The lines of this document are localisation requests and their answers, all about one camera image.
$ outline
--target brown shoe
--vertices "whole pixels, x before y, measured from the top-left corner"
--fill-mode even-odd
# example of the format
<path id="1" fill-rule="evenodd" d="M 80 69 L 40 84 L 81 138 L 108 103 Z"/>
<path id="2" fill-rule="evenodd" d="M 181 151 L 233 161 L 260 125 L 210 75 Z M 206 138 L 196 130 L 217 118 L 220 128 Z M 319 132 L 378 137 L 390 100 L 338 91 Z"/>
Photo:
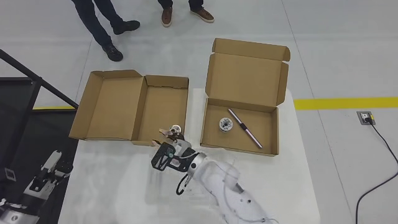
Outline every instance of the brown shoe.
<path id="1" fill-rule="evenodd" d="M 191 11 L 193 15 L 200 17 L 203 21 L 212 23 L 214 22 L 214 17 L 206 11 L 204 8 L 201 8 L 199 11 Z"/>
<path id="2" fill-rule="evenodd" d="M 162 24 L 164 27 L 169 27 L 172 25 L 172 15 L 173 15 L 172 7 L 163 10 Z"/>

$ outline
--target black shoe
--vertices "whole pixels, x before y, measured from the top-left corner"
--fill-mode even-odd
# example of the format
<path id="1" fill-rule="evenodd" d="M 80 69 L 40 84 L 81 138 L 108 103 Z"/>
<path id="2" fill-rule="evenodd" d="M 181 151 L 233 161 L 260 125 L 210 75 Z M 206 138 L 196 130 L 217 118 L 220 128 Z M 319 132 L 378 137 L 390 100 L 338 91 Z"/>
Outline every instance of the black shoe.
<path id="1" fill-rule="evenodd" d="M 139 28 L 139 22 L 135 20 L 123 22 L 123 25 L 113 28 L 113 33 L 115 35 L 120 35 L 125 33 L 126 31 L 133 31 Z"/>
<path id="2" fill-rule="evenodd" d="M 123 54 L 113 44 L 102 46 L 102 49 L 108 55 L 108 58 L 114 62 L 123 60 Z"/>

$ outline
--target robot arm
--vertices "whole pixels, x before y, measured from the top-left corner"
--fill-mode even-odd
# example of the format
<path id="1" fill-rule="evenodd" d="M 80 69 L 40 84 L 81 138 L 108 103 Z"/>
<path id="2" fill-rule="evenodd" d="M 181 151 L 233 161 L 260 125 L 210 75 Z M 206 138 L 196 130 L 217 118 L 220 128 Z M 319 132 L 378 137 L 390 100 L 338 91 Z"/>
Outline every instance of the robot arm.
<path id="1" fill-rule="evenodd" d="M 169 133 L 166 136 L 169 138 L 173 134 Z M 159 149 L 151 163 L 153 168 L 158 170 L 171 167 L 187 173 L 177 187 L 178 195 L 183 193 L 183 189 L 180 189 L 182 182 L 185 181 L 183 185 L 185 188 L 193 179 L 214 196 L 226 223 L 277 223 L 277 220 L 269 218 L 252 195 L 239 185 L 239 172 L 235 167 L 213 160 L 204 153 L 195 152 L 181 135 L 175 139 L 171 138 L 171 140 L 172 144 L 164 142 L 159 145 L 157 143 Z M 184 142 L 189 144 L 185 144 L 188 147 L 186 149 L 178 148 L 177 151 L 175 146 L 180 146 L 179 144 Z"/>
<path id="2" fill-rule="evenodd" d="M 0 199 L 0 224 L 36 224 L 40 209 L 54 188 L 69 177 L 71 164 L 60 162 L 61 152 L 54 151 L 40 172 L 26 187 L 18 203 Z"/>

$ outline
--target white table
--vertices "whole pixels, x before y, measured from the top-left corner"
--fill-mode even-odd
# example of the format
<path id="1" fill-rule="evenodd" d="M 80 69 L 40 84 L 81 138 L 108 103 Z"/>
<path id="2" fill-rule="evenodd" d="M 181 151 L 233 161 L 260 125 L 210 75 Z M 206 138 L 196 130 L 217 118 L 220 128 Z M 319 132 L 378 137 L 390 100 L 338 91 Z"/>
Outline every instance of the white table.
<path id="1" fill-rule="evenodd" d="M 280 154 L 275 157 L 199 147 L 204 89 L 190 90 L 185 137 L 193 148 L 241 172 L 241 185 L 281 224 L 319 224 L 320 216 L 292 95 L 280 105 Z M 153 147 L 127 141 L 80 141 L 59 223 L 223 223 L 196 182 L 176 196 L 183 173 L 150 165 Z"/>

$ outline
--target small round object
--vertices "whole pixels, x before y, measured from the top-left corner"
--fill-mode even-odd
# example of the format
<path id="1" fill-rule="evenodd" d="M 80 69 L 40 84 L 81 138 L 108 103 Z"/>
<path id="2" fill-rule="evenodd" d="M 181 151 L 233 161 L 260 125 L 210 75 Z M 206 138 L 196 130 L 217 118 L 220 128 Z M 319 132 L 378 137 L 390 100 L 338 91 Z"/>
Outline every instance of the small round object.
<path id="1" fill-rule="evenodd" d="M 229 130 L 231 130 L 233 127 L 233 122 L 230 118 L 222 118 L 220 120 L 220 130 L 223 133 L 228 132 Z"/>
<path id="2" fill-rule="evenodd" d="M 175 124 L 172 127 L 170 127 L 170 131 L 172 133 L 175 133 L 175 134 L 179 135 L 181 133 L 181 126 Z"/>

